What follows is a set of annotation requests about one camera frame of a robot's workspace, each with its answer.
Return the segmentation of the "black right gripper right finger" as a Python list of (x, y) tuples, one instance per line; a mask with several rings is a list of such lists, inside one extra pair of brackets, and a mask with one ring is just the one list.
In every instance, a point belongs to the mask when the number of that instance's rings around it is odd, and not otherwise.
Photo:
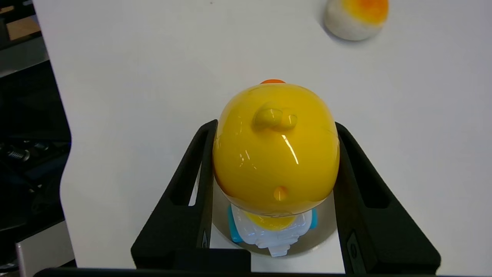
[(435, 275), (441, 255), (359, 146), (337, 123), (334, 207), (348, 275)]

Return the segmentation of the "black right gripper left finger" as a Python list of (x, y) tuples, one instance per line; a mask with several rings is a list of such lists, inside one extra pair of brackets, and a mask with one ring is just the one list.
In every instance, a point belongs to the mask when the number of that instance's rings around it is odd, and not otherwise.
[(202, 125), (131, 247), (137, 269), (250, 270), (243, 249), (211, 249), (217, 120)]

